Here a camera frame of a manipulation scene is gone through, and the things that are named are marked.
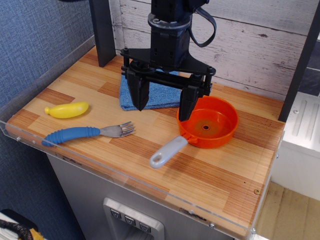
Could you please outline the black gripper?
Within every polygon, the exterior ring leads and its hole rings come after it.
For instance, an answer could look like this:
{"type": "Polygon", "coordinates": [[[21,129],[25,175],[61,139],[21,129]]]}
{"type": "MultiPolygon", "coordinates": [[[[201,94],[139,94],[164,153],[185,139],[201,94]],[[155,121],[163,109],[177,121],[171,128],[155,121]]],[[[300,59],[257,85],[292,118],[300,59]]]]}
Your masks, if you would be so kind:
{"type": "Polygon", "coordinates": [[[216,70],[195,59],[189,52],[194,39],[190,25],[164,27],[151,25],[150,48],[123,48],[122,74],[132,104],[142,111],[149,101],[150,83],[180,89],[178,119],[189,120],[199,96],[211,93],[216,70]]]}

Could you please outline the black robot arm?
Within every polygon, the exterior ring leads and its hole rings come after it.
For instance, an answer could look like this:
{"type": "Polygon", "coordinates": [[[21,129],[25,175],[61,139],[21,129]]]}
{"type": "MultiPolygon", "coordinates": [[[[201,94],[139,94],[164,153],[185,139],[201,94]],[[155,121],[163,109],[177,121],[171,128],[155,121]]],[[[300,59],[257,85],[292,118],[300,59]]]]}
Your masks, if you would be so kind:
{"type": "Polygon", "coordinates": [[[216,69],[189,51],[193,14],[198,13],[213,28],[214,18],[202,6],[207,0],[153,0],[148,24],[150,48],[123,48],[122,75],[125,76],[133,105],[143,110],[149,101],[150,83],[181,90],[178,119],[189,120],[199,98],[209,96],[216,69]]]}

